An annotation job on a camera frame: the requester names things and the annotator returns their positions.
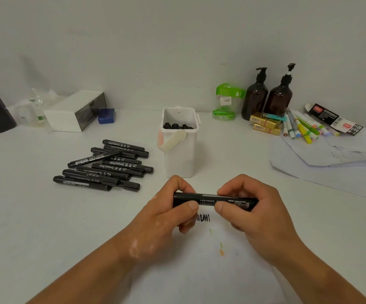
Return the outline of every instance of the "white plastic bucket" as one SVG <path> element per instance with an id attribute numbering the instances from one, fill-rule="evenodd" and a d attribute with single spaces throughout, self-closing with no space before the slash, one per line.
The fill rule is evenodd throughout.
<path id="1" fill-rule="evenodd" d="M 164 129 L 165 123 L 186 124 L 193 129 Z M 200 130 L 200 117 L 192 108 L 165 108 L 162 112 L 160 134 L 163 142 L 158 148 L 164 152 L 166 177 L 194 175 L 194 159 L 196 153 L 197 132 Z"/>

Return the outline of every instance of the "ink mark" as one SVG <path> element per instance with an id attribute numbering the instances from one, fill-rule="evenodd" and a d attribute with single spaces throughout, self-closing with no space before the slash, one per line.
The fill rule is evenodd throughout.
<path id="1" fill-rule="evenodd" d="M 210 222 L 210 215 L 209 214 L 198 214 L 196 221 L 206 221 L 206 222 Z"/>

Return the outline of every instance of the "yellow box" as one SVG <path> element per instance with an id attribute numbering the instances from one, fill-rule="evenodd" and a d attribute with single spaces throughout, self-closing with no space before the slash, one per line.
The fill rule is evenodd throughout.
<path id="1" fill-rule="evenodd" d="M 270 133 L 270 134 L 274 134 L 274 135 L 279 135 L 282 131 L 281 125 L 279 125 L 279 127 L 277 127 L 277 128 L 270 129 L 270 128 L 258 125 L 257 123 L 254 123 L 253 128 L 257 131 L 266 132 L 266 133 Z"/>
<path id="2" fill-rule="evenodd" d="M 262 127 L 266 127 L 269 129 L 274 129 L 274 128 L 278 127 L 281 123 L 280 120 L 262 117 L 262 113 L 259 113 L 259 112 L 251 115 L 251 118 L 249 119 L 249 121 L 259 124 Z"/>

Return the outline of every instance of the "white tabletop surface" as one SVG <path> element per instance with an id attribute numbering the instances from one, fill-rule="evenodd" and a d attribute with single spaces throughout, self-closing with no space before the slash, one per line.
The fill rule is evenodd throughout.
<path id="1" fill-rule="evenodd" d="M 186 180 L 215 194 L 248 174 L 275 186 L 302 240 L 366 295 L 366 198 L 305 182 L 272 169 L 268 141 L 240 117 L 221 122 L 200 113 L 196 174 Z M 19 126 L 0 134 L 0 303 L 24 303 L 124 228 L 167 178 L 156 149 L 161 111 L 118 110 L 114 124 L 83 133 Z M 155 172 L 138 193 L 55 184 L 67 163 L 112 139 L 145 147 Z"/>

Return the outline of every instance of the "fingernail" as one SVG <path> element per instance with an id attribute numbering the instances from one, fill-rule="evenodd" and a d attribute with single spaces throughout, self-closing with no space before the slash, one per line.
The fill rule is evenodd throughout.
<path id="1" fill-rule="evenodd" d="M 220 213 L 223 206 L 224 206 L 224 203 L 219 201 L 214 205 L 214 209 L 216 210 L 217 213 Z"/>
<path id="2" fill-rule="evenodd" d="M 198 209 L 198 204 L 196 201 L 188 201 L 187 204 L 190 206 L 190 208 L 192 210 L 197 210 Z"/>

